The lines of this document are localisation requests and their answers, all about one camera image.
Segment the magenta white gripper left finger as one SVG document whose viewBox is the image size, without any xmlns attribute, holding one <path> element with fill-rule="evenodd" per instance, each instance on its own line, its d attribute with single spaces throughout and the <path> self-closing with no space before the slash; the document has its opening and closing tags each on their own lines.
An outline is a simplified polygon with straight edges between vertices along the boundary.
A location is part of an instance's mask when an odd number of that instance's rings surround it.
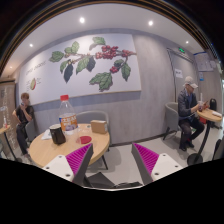
<svg viewBox="0 0 224 224">
<path fill-rule="evenodd" d="M 56 156 L 52 161 L 43 167 L 43 170 L 77 185 L 81 185 L 92 155 L 93 144 L 90 143 L 66 156 Z"/>
</svg>

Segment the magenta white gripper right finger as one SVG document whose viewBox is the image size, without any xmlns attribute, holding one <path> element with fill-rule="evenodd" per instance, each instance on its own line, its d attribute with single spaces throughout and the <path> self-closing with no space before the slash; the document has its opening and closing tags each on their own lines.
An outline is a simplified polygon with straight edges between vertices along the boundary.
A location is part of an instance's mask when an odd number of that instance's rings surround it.
<svg viewBox="0 0 224 224">
<path fill-rule="evenodd" d="M 136 161 L 144 185 L 182 169 L 182 166 L 168 154 L 157 154 L 137 143 L 132 144 L 131 152 Z"/>
</svg>

